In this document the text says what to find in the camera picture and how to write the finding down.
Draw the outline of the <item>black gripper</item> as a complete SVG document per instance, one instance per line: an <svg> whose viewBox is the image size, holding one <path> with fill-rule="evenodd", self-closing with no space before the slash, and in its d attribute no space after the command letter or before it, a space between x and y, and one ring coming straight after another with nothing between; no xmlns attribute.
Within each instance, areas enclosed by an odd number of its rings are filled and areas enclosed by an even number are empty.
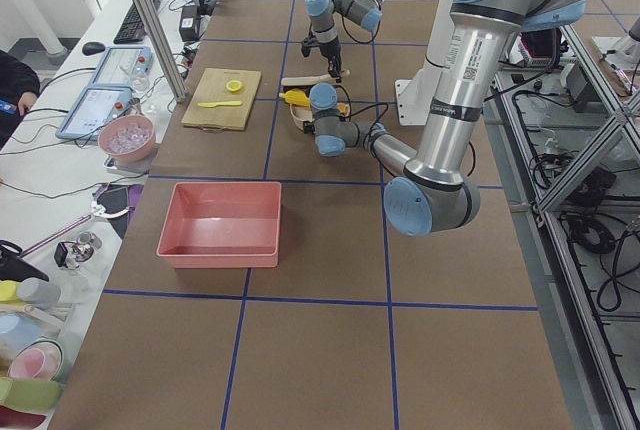
<svg viewBox="0 0 640 430"><path fill-rule="evenodd" d="M301 53L307 58L313 48L318 48L321 55L327 59L328 73L337 81L342 80L341 45L338 37L329 42L320 42L315 35L309 34L301 41Z"/></svg>

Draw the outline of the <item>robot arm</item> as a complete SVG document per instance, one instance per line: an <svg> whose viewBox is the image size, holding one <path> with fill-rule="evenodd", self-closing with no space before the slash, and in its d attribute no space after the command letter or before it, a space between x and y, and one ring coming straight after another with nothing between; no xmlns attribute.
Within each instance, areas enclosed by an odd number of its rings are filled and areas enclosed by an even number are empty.
<svg viewBox="0 0 640 430"><path fill-rule="evenodd" d="M312 87L315 143L325 157L366 148L395 177L386 185L384 209L408 236L451 230L471 222L480 207L477 186L461 164L489 86L510 38L577 21L587 0L452 0L453 32L418 148L377 122L352 122L337 110L333 86Z"/></svg>
<svg viewBox="0 0 640 430"><path fill-rule="evenodd" d="M351 21L375 34L382 19L385 0L304 0L310 20L308 36L301 42L301 52L307 57L313 48L327 60L328 73L342 78L341 45L334 16Z"/></svg>

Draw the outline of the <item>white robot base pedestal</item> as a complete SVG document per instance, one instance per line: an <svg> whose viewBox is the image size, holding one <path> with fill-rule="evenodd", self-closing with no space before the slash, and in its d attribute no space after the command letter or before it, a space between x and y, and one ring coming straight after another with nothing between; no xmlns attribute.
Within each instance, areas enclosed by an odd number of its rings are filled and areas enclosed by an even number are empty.
<svg viewBox="0 0 640 430"><path fill-rule="evenodd" d="M431 100L449 50L454 23L453 0L439 0L423 66L411 79L395 81L398 120L401 126L425 124Z"/></svg>

